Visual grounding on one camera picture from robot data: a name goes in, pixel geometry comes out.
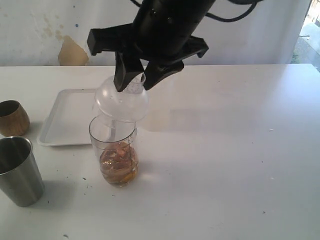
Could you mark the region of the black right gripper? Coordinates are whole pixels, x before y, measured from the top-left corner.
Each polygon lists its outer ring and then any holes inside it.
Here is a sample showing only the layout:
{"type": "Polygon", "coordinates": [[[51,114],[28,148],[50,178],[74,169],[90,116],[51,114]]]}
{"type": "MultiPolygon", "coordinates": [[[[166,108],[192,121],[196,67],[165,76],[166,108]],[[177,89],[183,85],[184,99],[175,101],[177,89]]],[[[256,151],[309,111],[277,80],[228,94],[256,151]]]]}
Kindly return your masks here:
{"type": "Polygon", "coordinates": [[[198,24],[198,20],[190,18],[146,16],[133,23],[92,28],[87,45],[93,56],[115,52],[113,83],[118,92],[123,92],[143,72],[143,86],[148,91],[181,72],[185,66],[182,60],[193,55],[202,58],[208,51],[205,40],[192,35],[198,24]],[[149,62],[144,70],[139,58],[157,63],[149,62]]]}

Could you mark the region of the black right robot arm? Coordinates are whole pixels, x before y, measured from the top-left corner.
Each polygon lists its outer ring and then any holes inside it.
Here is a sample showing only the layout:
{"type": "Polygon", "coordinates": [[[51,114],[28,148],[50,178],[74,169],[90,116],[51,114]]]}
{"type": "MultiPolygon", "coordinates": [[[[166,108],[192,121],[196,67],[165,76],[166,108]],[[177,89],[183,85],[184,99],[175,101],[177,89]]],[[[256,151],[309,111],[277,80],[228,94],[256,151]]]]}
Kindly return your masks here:
{"type": "Polygon", "coordinates": [[[143,87],[150,90],[165,78],[184,68],[183,60],[209,49],[205,40],[195,37],[212,0],[144,0],[132,23],[92,28],[87,45],[90,54],[115,53],[113,83],[122,92],[139,74],[143,87]]]}

